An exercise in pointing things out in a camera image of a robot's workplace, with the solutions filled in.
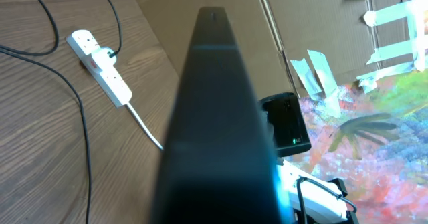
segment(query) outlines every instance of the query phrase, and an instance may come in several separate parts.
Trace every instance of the wooden table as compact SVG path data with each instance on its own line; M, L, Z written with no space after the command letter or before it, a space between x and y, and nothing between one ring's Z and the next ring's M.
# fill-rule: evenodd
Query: wooden table
M91 223L144 223L160 151L125 107L115 108L65 38L77 29L118 47L107 0L44 0L60 31L58 50L33 59L61 72L81 96L93 168ZM124 45L116 68L131 103L163 139L178 76L135 0L112 0ZM0 44L41 52L54 33L37 0L0 0ZM79 106L51 72L0 54L0 223L83 223L87 170Z

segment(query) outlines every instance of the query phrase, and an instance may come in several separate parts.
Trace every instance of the cardboard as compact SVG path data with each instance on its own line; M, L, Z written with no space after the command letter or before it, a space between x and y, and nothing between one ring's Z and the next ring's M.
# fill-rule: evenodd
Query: cardboard
M375 48L406 41L409 34L406 19L368 27L362 16L402 0L266 1L285 61L262 0L137 0L179 74L199 8L224 7L259 98L293 92L292 82L301 97L307 95L290 60L310 60L308 50L326 56L338 85L412 59L406 55L366 65Z

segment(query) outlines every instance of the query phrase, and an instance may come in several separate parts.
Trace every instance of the power outlet socket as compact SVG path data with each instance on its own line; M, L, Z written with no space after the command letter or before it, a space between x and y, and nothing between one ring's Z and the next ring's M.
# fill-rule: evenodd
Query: power outlet socket
M110 57L113 50L108 47L100 47L88 30L77 30L67 37L66 41L115 107L129 103L132 92L114 68L117 57Z

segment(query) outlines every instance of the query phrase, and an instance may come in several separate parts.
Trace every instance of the white power strip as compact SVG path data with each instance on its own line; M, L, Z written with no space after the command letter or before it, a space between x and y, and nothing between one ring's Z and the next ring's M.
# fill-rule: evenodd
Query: white power strip
M290 203L296 210L300 210L296 186L296 181L300 177L308 177L335 193L342 194L336 184L322 181L287 161L284 161L283 166L278 166L278 174L282 181L282 188L288 192ZM304 181L300 185L300 188L302 190L306 214L311 216L317 223L340 223L347 220L346 211L348 207L346 207L344 201L338 200L335 196L307 181Z
M126 105L148 137L163 150L161 144L159 144L157 139L150 133L140 116L138 116L135 109L130 104L129 101L131 100L132 92L122 79L122 76L120 76L119 72L113 66L117 61L116 56L110 57L113 50L108 47L100 47L94 36L92 36L88 30L77 30L68 36L66 40L107 96L111 99L115 107Z

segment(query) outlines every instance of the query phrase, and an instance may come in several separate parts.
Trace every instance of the colorful painting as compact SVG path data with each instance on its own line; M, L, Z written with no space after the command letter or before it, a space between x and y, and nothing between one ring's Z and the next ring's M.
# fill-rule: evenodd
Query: colorful painting
M341 86L342 116L302 98L312 143L288 161L323 180L345 180L360 223L428 223L428 71L378 80L364 94Z

